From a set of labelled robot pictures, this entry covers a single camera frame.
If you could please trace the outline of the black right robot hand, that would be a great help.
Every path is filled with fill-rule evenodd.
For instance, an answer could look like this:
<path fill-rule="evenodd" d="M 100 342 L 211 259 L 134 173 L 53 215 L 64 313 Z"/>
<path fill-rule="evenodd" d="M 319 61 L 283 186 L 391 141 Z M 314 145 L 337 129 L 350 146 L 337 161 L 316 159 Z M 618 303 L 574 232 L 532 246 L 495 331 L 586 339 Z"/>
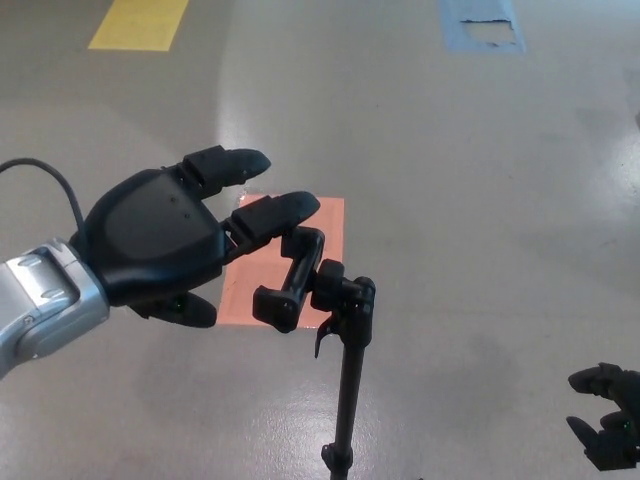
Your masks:
<path fill-rule="evenodd" d="M 600 419 L 596 431 L 584 420 L 568 416 L 566 422 L 584 447 L 585 456 L 597 470 L 634 469 L 639 464 L 639 372 L 599 363 L 568 377 L 581 394 L 613 401 L 618 410 Z"/>

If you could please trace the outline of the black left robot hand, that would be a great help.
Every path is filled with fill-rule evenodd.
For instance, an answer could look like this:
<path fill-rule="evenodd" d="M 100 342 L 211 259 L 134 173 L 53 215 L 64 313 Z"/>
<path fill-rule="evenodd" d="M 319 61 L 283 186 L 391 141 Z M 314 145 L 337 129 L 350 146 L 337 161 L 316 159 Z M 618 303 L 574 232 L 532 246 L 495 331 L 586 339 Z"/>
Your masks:
<path fill-rule="evenodd" d="M 319 210 L 319 201 L 305 191 L 264 196 L 224 220 L 204 204 L 270 165 L 257 150 L 215 146 L 174 166 L 143 170 L 104 194 L 85 220 L 86 231 L 70 243 L 86 249 L 86 263 L 110 306 L 204 329 L 215 325 L 217 312 L 193 289 L 278 238 L 282 256 L 292 264 L 281 289 L 256 289 L 253 313 L 289 333 L 298 325 L 322 256 L 323 233 L 303 224 Z"/>

